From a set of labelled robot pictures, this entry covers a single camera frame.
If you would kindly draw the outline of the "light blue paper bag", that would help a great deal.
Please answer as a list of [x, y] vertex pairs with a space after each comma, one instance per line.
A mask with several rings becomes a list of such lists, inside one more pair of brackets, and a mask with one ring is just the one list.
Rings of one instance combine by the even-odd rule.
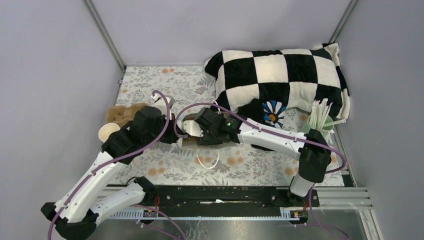
[[187, 150], [220, 150], [240, 143], [243, 117], [216, 103], [199, 102], [183, 108], [175, 117], [177, 145]]

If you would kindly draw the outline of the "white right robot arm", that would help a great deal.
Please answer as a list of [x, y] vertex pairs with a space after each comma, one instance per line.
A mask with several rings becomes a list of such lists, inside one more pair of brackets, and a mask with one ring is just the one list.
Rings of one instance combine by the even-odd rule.
[[249, 144], [280, 152], [298, 161], [298, 172], [287, 191], [287, 201], [301, 205], [313, 185], [322, 183], [331, 162], [331, 150], [322, 134], [314, 129], [309, 132], [289, 132], [267, 126], [235, 113], [225, 117], [204, 107], [194, 117], [202, 131], [201, 140], [206, 145], [236, 143]]

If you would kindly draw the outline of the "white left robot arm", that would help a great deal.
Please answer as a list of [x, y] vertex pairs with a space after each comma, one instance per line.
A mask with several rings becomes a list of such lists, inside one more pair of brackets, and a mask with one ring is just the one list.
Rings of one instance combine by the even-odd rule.
[[156, 186], [144, 176], [103, 200], [97, 197], [135, 157], [171, 136], [171, 124], [170, 106], [154, 104], [143, 106], [124, 125], [103, 125], [98, 132], [103, 144], [90, 168], [64, 197], [46, 202], [40, 209], [50, 221], [47, 239], [56, 231], [65, 240], [86, 240], [100, 223], [124, 208], [157, 203]]

